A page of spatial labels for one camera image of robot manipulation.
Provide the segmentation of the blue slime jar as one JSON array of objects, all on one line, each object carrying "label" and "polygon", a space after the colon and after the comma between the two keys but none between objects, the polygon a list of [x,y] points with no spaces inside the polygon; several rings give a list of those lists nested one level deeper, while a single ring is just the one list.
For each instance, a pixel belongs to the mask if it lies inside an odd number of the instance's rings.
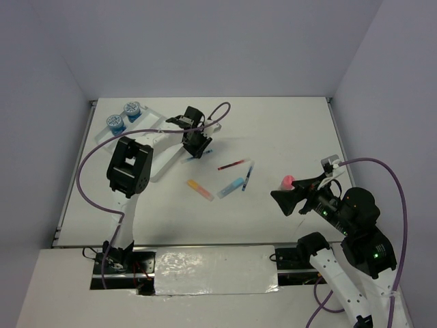
[{"label": "blue slime jar", "polygon": [[124,113],[130,123],[133,123],[141,116],[141,105],[139,102],[128,102],[124,105]]},{"label": "blue slime jar", "polygon": [[124,124],[123,118],[120,115],[110,115],[107,118],[106,123],[113,136],[120,135],[126,130],[126,125]]}]

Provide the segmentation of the dark blue gel pen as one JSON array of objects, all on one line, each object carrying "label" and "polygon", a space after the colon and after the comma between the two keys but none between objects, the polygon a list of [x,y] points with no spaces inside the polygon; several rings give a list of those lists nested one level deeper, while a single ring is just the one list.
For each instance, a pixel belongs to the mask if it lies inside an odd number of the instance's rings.
[{"label": "dark blue gel pen", "polygon": [[248,185],[249,179],[250,179],[251,174],[252,174],[252,172],[253,172],[253,168],[254,168],[254,166],[255,166],[255,161],[251,161],[251,163],[250,163],[250,165],[249,165],[249,170],[248,170],[248,172],[247,172],[247,174],[246,174],[246,177],[245,177],[244,182],[243,182],[243,185],[242,185],[242,191],[245,191],[245,190],[246,190],[246,187],[247,187],[247,185]]}]

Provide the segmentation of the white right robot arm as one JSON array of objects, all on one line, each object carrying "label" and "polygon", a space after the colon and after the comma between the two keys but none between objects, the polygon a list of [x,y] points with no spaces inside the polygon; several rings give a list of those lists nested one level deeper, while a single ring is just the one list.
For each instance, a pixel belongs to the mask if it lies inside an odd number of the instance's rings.
[{"label": "white right robot arm", "polygon": [[338,263],[328,241],[319,232],[298,239],[297,260],[315,268],[331,288],[353,327],[408,327],[408,316],[395,279],[400,272],[389,239],[376,225],[380,209],[366,189],[352,187],[343,197],[330,189],[333,178],[325,175],[292,183],[290,190],[271,191],[283,214],[290,216],[299,202],[299,213],[315,212],[343,234],[341,248],[357,270],[360,291]]}]

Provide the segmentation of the red ink refill pen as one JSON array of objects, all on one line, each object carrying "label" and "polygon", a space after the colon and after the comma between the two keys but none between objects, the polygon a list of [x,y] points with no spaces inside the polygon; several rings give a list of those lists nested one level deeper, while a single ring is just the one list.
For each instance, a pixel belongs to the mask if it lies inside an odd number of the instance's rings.
[{"label": "red ink refill pen", "polygon": [[224,169],[228,169],[230,167],[234,167],[234,166],[241,165],[243,163],[249,162],[250,160],[251,160],[250,158],[240,159],[240,160],[235,161],[233,163],[229,163],[229,164],[220,166],[220,167],[217,168],[217,170],[221,171],[221,170],[224,170]]}]

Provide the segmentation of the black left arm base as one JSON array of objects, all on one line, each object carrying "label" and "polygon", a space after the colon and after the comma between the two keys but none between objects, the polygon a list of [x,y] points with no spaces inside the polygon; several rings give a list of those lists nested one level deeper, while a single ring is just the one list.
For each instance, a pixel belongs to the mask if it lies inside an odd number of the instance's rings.
[{"label": "black left arm base", "polygon": [[110,249],[109,243],[103,249],[82,248],[82,257],[94,264],[91,275],[91,290],[134,290],[138,295],[155,294],[154,278],[156,266],[155,251],[136,251],[133,245],[126,249]]}]

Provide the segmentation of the blue ink refill pen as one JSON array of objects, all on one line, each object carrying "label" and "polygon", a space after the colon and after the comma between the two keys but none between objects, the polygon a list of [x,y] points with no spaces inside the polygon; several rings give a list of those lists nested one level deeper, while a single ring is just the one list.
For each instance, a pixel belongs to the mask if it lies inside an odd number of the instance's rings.
[{"label": "blue ink refill pen", "polygon": [[194,160],[196,160],[196,159],[200,159],[202,156],[207,155],[207,154],[210,154],[210,153],[212,153],[212,152],[213,152],[213,149],[209,149],[209,150],[206,150],[206,151],[202,152],[201,155],[200,155],[200,157],[191,156],[191,157],[189,157],[189,158],[186,158],[186,159],[182,159],[182,160],[180,160],[180,162],[181,162],[181,163],[187,163],[187,162],[190,162],[190,161],[194,161]]}]

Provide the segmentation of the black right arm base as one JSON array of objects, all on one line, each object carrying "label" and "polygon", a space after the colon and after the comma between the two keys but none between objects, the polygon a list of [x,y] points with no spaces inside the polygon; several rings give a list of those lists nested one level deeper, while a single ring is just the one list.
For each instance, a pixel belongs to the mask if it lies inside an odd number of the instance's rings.
[{"label": "black right arm base", "polygon": [[296,247],[275,248],[269,260],[276,264],[280,287],[313,286],[320,277],[315,268],[300,258]]}]

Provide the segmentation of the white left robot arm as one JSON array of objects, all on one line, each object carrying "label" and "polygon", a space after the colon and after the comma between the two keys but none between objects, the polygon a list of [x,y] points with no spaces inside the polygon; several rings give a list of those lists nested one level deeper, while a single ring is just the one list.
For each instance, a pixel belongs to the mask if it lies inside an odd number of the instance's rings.
[{"label": "white left robot arm", "polygon": [[174,163],[180,150],[201,158],[218,126],[210,116],[187,107],[184,114],[166,120],[161,129],[140,137],[124,135],[117,140],[107,169],[116,227],[111,239],[103,243],[104,252],[113,252],[109,264],[116,271],[127,272],[134,263],[128,250],[134,245],[133,223],[139,195]]}]

